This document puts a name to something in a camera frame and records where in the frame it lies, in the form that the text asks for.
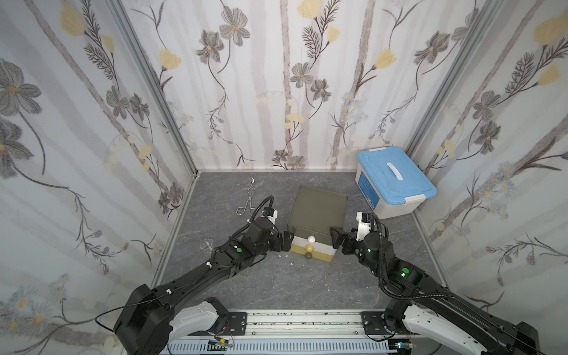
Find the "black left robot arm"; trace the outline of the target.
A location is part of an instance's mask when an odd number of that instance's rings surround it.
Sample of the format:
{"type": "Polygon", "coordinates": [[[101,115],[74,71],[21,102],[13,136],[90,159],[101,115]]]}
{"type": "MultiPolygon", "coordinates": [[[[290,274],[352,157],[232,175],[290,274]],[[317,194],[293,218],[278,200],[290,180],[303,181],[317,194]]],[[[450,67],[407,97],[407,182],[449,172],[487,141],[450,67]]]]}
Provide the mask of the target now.
{"type": "Polygon", "coordinates": [[[174,339],[172,322],[190,300],[254,266],[270,251],[290,251],[293,240],[294,234],[277,230],[267,217],[248,222],[190,272],[155,288],[137,287],[121,309],[114,334],[128,354],[159,354],[174,339]]]}

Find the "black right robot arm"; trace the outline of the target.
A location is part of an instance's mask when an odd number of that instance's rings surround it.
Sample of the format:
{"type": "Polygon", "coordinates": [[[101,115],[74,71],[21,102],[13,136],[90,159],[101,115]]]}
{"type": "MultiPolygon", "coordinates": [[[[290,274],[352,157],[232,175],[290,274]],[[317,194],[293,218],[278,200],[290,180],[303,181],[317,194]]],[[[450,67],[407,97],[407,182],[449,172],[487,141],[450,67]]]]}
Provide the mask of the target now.
{"type": "Polygon", "coordinates": [[[381,230],[362,240],[355,232],[331,228],[333,247],[353,254],[377,277],[390,297],[383,325],[428,337],[460,354],[540,354],[538,331],[480,309],[438,283],[418,266],[398,258],[381,230]]]}

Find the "olive green drawer cabinet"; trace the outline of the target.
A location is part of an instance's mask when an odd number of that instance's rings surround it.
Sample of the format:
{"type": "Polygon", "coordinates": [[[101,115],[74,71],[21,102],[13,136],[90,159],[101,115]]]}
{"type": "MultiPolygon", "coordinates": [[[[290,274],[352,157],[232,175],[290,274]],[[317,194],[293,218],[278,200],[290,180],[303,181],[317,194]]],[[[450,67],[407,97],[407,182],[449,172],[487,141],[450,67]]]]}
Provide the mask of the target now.
{"type": "Polygon", "coordinates": [[[330,229],[343,229],[347,207],[347,195],[301,186],[287,220],[291,251],[331,263],[337,250],[330,229]]]}

